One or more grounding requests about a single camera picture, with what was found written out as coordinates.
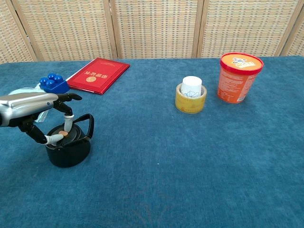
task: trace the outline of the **orange container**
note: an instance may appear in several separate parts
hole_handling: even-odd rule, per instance
[[[245,53],[227,53],[220,59],[218,97],[229,103],[242,102],[264,63]]]

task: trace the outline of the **book cover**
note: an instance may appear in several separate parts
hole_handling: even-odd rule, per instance
[[[129,66],[126,63],[96,58],[67,79],[67,84],[72,89],[104,94]]]

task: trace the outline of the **black kettle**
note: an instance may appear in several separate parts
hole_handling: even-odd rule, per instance
[[[75,123],[89,120],[89,129],[85,135],[81,128]],[[47,135],[58,134],[64,129],[64,124],[53,128]],[[67,168],[82,162],[90,153],[90,139],[94,131],[94,118],[91,114],[85,114],[73,121],[72,128],[67,137],[63,138],[56,145],[46,145],[47,155],[53,165]]]

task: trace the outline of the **clear plastic bag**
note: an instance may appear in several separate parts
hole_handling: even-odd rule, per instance
[[[44,90],[39,89],[39,88],[25,87],[25,88],[13,90],[13,91],[11,91],[9,93],[9,95],[12,95],[12,94],[21,94],[21,93],[33,93],[33,92],[36,92],[36,93],[45,93]],[[46,119],[47,114],[48,114],[48,110],[40,113],[39,116],[38,116],[38,118],[37,118],[37,120],[35,120],[35,122],[36,123],[43,122]]]

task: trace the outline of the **white paper cup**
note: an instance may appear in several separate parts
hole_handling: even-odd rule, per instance
[[[201,95],[202,80],[196,76],[187,76],[182,80],[180,92],[186,97],[199,97]]]

